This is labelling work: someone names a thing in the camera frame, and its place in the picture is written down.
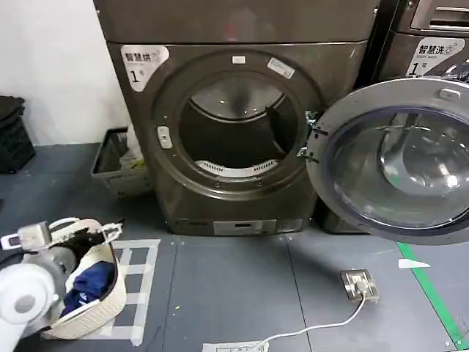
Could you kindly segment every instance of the open washer door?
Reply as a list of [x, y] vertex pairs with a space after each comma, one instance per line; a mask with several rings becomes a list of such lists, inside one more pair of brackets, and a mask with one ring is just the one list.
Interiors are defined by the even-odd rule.
[[469, 241], [469, 84], [402, 78], [360, 89], [314, 124], [311, 182], [352, 226], [394, 241]]

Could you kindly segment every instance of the power outlet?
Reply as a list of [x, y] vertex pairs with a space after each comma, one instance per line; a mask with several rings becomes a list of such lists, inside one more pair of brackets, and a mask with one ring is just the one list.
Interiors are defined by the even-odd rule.
[[359, 302], [362, 299], [362, 295], [357, 290], [357, 283], [360, 282], [361, 287], [365, 287], [365, 297], [367, 301], [378, 302], [380, 294], [376, 288], [376, 284], [366, 269], [359, 270], [346, 270], [341, 271], [340, 276], [347, 291], [349, 300]]

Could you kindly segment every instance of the gray plastic bin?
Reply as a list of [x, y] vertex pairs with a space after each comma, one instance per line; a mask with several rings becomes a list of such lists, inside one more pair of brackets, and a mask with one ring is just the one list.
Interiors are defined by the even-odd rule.
[[106, 132], [91, 176], [100, 180], [119, 198], [138, 196], [152, 190], [147, 169], [121, 169], [119, 159], [127, 151], [127, 128], [113, 128]]

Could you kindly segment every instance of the door hinge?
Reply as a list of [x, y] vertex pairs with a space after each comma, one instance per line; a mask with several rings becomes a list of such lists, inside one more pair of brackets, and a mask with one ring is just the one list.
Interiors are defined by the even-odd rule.
[[317, 124], [317, 120], [319, 119], [319, 116], [320, 116], [320, 113], [317, 111], [309, 111], [309, 110], [305, 111], [305, 122], [306, 122], [305, 142], [296, 155], [299, 158], [305, 158], [307, 161], [314, 161], [316, 163], [318, 163], [319, 161], [313, 158], [313, 153], [308, 153], [308, 139], [311, 133], [313, 132], [324, 134], [324, 131], [316, 128], [316, 124]]

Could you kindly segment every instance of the storage bin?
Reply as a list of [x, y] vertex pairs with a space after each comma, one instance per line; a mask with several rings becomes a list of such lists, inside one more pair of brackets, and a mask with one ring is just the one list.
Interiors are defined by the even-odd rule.
[[118, 197], [131, 197], [152, 190], [147, 168], [139, 165], [122, 169], [119, 159], [127, 151], [127, 128], [113, 128], [106, 132], [93, 163], [91, 176], [106, 185]]
[[0, 96], [0, 173], [18, 172], [35, 154], [21, 117], [24, 99]]

